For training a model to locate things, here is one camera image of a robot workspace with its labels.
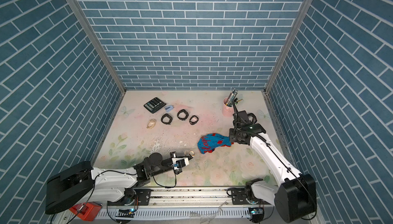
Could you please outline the gold watch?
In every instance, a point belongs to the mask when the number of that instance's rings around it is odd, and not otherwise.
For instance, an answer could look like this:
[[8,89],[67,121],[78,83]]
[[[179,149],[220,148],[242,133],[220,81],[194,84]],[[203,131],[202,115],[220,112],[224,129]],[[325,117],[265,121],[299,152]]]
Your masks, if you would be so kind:
[[194,157],[195,153],[193,151],[185,151],[186,156]]
[[157,120],[156,119],[150,119],[148,121],[148,124],[146,126],[147,129],[153,129],[156,125]]

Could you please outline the light blue stapler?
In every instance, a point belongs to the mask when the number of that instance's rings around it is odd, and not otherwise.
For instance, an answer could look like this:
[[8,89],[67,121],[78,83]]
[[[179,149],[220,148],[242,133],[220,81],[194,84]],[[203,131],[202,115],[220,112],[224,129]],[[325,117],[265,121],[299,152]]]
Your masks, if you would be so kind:
[[166,111],[166,112],[170,112],[170,111],[173,110],[173,109],[174,109],[174,106],[173,106],[173,105],[168,105],[168,106],[165,107],[165,111]]

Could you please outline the red blue towel cloth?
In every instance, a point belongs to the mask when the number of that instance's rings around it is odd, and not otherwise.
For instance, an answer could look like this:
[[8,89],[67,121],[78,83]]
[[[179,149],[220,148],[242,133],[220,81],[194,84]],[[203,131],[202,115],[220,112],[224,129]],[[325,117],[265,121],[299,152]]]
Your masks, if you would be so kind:
[[201,154],[212,153],[218,147],[231,147],[233,143],[230,142],[229,137],[220,135],[218,133],[210,133],[202,136],[197,143]]

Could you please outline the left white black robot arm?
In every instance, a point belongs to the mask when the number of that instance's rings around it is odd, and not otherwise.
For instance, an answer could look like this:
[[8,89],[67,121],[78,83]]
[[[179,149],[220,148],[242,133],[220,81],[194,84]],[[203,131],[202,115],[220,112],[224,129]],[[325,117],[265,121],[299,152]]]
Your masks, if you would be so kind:
[[147,185],[155,176],[171,171],[180,174],[192,158],[192,154],[171,152],[164,159],[155,152],[126,169],[93,167],[89,161],[78,163],[47,180],[45,213],[57,214],[88,202],[124,202],[134,198],[135,188]]

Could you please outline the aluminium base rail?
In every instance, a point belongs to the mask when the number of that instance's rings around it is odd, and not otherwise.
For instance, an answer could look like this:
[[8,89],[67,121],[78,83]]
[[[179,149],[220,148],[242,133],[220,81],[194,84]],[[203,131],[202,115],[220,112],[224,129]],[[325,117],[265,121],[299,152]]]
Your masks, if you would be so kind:
[[137,188],[137,199],[128,205],[105,204],[97,219],[120,224],[131,221],[242,218],[253,224],[271,221],[278,206],[265,200],[249,200],[243,187]]

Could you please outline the black desktop calculator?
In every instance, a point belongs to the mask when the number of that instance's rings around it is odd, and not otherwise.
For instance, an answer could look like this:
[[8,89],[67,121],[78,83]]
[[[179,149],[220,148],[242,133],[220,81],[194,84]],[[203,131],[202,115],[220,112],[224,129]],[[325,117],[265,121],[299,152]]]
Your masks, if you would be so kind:
[[150,113],[154,114],[159,111],[161,108],[165,107],[166,103],[160,100],[158,97],[155,97],[144,104],[144,108],[147,109]]

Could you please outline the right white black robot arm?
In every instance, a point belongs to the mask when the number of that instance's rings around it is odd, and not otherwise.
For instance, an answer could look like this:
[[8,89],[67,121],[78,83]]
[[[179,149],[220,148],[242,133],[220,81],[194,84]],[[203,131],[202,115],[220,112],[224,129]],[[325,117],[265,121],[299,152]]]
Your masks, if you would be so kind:
[[272,204],[283,221],[290,223],[317,214],[316,182],[310,174],[301,173],[270,140],[256,116],[234,109],[234,127],[229,131],[232,143],[250,146],[262,158],[276,180],[276,185],[263,179],[248,181],[245,186],[249,202]]

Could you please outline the red box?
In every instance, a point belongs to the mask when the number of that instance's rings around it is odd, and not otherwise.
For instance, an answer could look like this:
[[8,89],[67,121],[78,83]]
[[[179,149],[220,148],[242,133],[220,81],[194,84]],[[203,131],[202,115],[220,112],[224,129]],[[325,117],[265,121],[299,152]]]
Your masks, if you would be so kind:
[[100,212],[102,205],[97,203],[77,204],[69,210],[83,221],[92,222]]

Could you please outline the pens in cup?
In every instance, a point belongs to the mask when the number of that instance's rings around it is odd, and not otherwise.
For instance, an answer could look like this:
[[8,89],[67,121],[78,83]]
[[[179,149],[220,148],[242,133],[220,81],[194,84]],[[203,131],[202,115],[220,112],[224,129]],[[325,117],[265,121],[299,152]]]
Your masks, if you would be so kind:
[[238,94],[238,90],[233,89],[229,94],[229,96],[227,97],[227,100],[224,102],[224,104],[228,107],[232,107],[233,104],[236,104],[238,102],[237,94]]

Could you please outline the pink pen holder cup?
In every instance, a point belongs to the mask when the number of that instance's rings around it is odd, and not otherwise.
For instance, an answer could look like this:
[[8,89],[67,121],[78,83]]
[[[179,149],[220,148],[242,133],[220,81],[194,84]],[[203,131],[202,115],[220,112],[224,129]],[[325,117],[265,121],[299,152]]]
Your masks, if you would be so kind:
[[233,108],[233,106],[227,106],[227,105],[226,105],[227,100],[228,100],[228,97],[226,97],[226,98],[223,100],[222,114],[223,114],[223,116],[225,116],[225,117],[233,117],[234,108]]

